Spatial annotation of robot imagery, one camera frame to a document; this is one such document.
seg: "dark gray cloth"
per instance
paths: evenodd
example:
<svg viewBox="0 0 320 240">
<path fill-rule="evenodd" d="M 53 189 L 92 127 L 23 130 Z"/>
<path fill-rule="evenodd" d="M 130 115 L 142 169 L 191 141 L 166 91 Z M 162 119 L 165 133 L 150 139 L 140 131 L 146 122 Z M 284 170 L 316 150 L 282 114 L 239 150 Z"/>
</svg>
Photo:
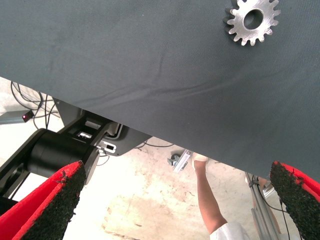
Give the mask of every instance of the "dark gray cloth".
<svg viewBox="0 0 320 240">
<path fill-rule="evenodd" d="M 0 76 L 262 177 L 320 180 L 320 1 L 242 47 L 229 0 L 2 0 Z"/>
</svg>

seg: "black cylinder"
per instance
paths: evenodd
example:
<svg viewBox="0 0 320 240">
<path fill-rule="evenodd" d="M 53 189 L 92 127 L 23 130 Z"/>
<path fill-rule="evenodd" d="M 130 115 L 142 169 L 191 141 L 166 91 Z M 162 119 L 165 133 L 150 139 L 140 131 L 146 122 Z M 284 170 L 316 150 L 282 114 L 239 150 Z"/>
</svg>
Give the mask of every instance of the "black cylinder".
<svg viewBox="0 0 320 240">
<path fill-rule="evenodd" d="M 68 164 L 86 160 L 83 157 L 88 155 L 88 150 L 89 145 L 84 142 L 47 131 L 33 147 L 26 168 L 30 173 L 48 178 Z"/>
</svg>

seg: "gear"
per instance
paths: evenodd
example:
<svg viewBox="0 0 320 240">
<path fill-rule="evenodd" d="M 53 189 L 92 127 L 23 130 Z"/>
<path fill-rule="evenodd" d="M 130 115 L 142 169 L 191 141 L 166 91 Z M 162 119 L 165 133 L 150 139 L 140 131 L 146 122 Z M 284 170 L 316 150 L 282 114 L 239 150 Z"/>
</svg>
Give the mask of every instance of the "gear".
<svg viewBox="0 0 320 240">
<path fill-rule="evenodd" d="M 226 21 L 228 25 L 233 26 L 228 33 L 230 35 L 236 34 L 233 41 L 237 42 L 242 39 L 242 46 L 246 45 L 247 41 L 250 41 L 251 46 L 254 46 L 256 39 L 262 43 L 265 41 L 265 34 L 272 35 L 273 31 L 270 27 L 279 23 L 274 17 L 281 13 L 280 10 L 274 10 L 279 3 L 278 0 L 273 2 L 269 2 L 269 0 L 247 0 L 246 2 L 237 0 L 236 2 L 239 9 L 229 9 L 227 12 L 232 14 L 234 18 Z M 249 29 L 248 26 L 245 26 L 245 18 L 253 11 L 258 11 L 261 15 L 261 21 L 256 28 Z"/>
</svg>

